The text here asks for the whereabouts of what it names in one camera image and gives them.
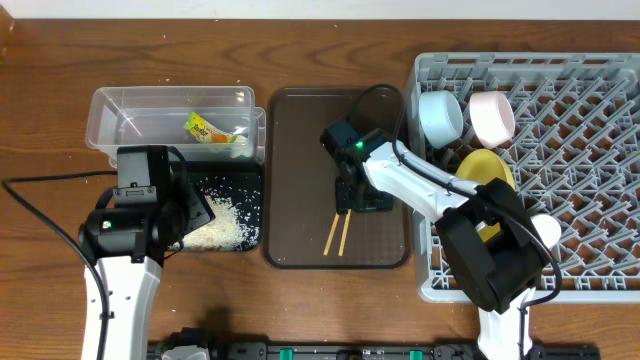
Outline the white cup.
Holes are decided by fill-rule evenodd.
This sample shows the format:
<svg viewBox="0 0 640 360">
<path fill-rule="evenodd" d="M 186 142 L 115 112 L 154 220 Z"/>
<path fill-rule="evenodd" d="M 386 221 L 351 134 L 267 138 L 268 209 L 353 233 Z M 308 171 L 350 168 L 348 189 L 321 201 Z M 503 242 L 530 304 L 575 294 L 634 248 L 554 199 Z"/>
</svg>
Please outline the white cup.
<svg viewBox="0 0 640 360">
<path fill-rule="evenodd" d="M 548 249 L 551 249 L 560 240 L 562 229 L 554 217 L 548 214 L 537 214 L 531 217 L 531 222 Z"/>
</svg>

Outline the white tissue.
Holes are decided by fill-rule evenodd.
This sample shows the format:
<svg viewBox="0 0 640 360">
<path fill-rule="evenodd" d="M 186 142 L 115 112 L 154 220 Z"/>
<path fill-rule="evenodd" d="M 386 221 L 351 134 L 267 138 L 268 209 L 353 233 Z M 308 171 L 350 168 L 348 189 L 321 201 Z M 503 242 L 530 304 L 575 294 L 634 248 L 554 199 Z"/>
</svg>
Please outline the white tissue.
<svg viewBox="0 0 640 360">
<path fill-rule="evenodd" d="M 253 142 L 242 134 L 237 134 L 235 140 L 230 144 L 230 156 L 232 158 L 247 158 L 253 154 Z"/>
</svg>

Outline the white rice bowl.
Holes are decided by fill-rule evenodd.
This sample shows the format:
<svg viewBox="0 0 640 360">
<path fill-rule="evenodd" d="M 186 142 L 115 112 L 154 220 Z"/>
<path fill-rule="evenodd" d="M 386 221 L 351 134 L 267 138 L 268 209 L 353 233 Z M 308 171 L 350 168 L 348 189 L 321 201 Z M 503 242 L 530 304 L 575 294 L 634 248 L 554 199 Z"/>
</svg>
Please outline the white rice bowl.
<svg viewBox="0 0 640 360">
<path fill-rule="evenodd" d="M 472 94 L 469 113 L 475 134 L 485 148 L 495 148 L 514 136 L 514 113 L 503 93 L 489 91 Z"/>
</svg>

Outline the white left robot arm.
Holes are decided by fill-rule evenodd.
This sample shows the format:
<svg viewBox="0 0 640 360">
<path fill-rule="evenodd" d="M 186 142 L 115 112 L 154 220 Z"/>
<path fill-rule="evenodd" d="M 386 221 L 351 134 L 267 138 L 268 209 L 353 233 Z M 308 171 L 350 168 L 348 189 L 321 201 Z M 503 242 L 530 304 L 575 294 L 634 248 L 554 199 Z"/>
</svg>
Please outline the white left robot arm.
<svg viewBox="0 0 640 360">
<path fill-rule="evenodd" d="M 177 180 L 160 203 L 155 186 L 111 187 L 81 225 L 88 253 L 83 359 L 144 359 L 164 261 L 215 215 L 200 189 Z"/>
</svg>

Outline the yellow plate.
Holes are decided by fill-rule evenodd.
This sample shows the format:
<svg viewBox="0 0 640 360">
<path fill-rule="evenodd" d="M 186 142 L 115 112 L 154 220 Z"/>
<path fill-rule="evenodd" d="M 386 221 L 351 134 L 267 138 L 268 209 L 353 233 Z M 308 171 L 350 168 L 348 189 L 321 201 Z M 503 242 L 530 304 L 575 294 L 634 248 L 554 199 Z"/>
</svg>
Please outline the yellow plate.
<svg viewBox="0 0 640 360">
<path fill-rule="evenodd" d="M 488 149 L 478 149 L 471 152 L 461 162 L 455 175 L 458 178 L 471 180 L 482 185 L 498 178 L 516 189 L 510 168 L 501 157 Z"/>
</svg>

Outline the green snack wrapper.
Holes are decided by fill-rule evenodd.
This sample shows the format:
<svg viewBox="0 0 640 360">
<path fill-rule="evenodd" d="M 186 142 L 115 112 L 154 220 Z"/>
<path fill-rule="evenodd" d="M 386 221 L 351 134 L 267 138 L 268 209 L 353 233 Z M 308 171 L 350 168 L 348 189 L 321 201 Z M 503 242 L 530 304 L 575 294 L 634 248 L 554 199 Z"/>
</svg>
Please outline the green snack wrapper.
<svg viewBox="0 0 640 360">
<path fill-rule="evenodd" d="M 187 130 L 198 142 L 203 144 L 229 144 L 234 143 L 238 138 L 236 134 L 227 133 L 218 129 L 196 112 L 191 112 L 189 114 L 188 120 L 184 125 L 184 129 Z"/>
</svg>

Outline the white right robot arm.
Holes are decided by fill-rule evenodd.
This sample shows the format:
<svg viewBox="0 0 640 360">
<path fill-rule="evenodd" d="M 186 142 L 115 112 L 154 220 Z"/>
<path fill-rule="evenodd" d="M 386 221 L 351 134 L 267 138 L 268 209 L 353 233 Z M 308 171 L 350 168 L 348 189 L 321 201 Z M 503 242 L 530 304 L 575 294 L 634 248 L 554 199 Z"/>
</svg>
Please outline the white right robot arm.
<svg viewBox="0 0 640 360">
<path fill-rule="evenodd" d="M 362 135 L 343 119 L 328 126 L 320 142 L 352 192 L 352 209 L 373 210 L 381 197 L 395 197 L 435 226 L 458 287 L 478 307 L 481 353 L 527 358 L 529 313 L 541 302 L 536 281 L 554 262 L 558 221 L 528 215 L 507 182 L 458 178 L 382 129 Z"/>
</svg>

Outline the light blue bowl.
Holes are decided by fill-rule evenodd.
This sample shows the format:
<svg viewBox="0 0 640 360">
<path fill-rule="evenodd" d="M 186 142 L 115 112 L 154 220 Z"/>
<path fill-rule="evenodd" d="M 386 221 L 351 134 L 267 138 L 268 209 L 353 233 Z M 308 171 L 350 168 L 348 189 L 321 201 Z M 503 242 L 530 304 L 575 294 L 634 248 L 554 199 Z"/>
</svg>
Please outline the light blue bowl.
<svg viewBox="0 0 640 360">
<path fill-rule="evenodd" d="M 462 111 L 456 97 L 449 91 L 423 92 L 419 97 L 418 116 L 424 135 L 433 148 L 443 148 L 462 135 Z"/>
</svg>

